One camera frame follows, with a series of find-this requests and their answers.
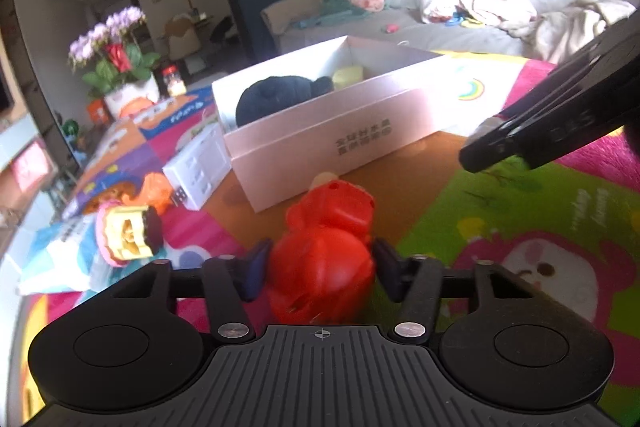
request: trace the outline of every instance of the pink box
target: pink box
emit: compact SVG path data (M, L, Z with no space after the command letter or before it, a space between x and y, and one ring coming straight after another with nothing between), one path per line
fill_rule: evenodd
M308 190L320 172L345 174L455 121L451 58L341 37L213 83L231 164L256 212ZM361 65L367 80L238 128L242 92L268 76L315 80Z

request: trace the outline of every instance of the gray sofa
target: gray sofa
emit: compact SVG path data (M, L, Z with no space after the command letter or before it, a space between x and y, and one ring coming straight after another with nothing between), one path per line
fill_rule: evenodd
M538 13L555 11L574 0L530 0ZM625 0L638 6L639 0ZM420 0L387 0L388 9L369 17L335 26L316 26L295 29L290 23L317 16L320 0L284 0L263 11L280 53L317 44L343 35L381 39L424 50L450 50L458 52L497 53L534 57L533 50L520 39L510 37L498 28L448 27L444 24L425 24L420 18ZM383 29L393 23L400 26L394 34Z

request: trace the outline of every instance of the white flower pot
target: white flower pot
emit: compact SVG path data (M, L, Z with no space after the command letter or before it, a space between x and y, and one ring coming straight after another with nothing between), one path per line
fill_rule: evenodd
M133 84L125 84L120 89L104 95L104 103L114 120L120 117L120 112L127 103L136 98L148 98L153 103L160 100L160 91L153 75L148 80L140 80Z

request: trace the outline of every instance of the red plastic toy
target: red plastic toy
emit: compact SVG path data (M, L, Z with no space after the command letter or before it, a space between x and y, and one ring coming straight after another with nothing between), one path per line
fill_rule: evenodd
M362 188L335 180L289 208L289 232L271 251L267 272L267 295L279 322L353 321L375 279L369 251L374 207Z

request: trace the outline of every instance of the metal screw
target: metal screw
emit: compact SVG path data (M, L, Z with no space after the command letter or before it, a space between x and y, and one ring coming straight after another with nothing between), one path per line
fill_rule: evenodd
M226 339L241 339L247 333L249 328L240 322L228 322L218 328L218 334Z
M394 328L394 331L396 335L400 335L406 339L414 339L423 336L427 332L427 329L417 322L403 322L398 324Z

